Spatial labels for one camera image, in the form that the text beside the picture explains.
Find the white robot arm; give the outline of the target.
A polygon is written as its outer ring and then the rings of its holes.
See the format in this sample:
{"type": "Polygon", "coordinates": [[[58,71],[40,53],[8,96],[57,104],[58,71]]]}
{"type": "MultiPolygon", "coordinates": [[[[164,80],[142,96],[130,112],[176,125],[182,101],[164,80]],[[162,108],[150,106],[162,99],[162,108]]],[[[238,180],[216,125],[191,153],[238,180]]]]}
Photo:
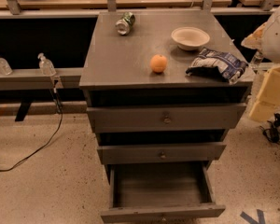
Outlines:
{"type": "Polygon", "coordinates": [[[241,43],[249,49],[257,49],[264,58],[275,63],[265,74],[256,100],[249,112],[254,121],[269,119],[280,106],[280,6],[257,30],[241,43]]]}

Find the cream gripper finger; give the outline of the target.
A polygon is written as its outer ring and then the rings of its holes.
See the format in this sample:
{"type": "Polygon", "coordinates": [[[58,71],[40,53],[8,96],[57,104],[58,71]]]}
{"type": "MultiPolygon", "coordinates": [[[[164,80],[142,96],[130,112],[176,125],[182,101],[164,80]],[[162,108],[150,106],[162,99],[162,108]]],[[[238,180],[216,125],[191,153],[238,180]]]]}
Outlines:
{"type": "Polygon", "coordinates": [[[280,65],[269,69],[264,74],[257,98],[261,102],[280,106],[280,65]]]}
{"type": "Polygon", "coordinates": [[[256,101],[249,112],[249,117],[257,122],[263,122],[269,119],[276,109],[275,105],[256,101]]]}

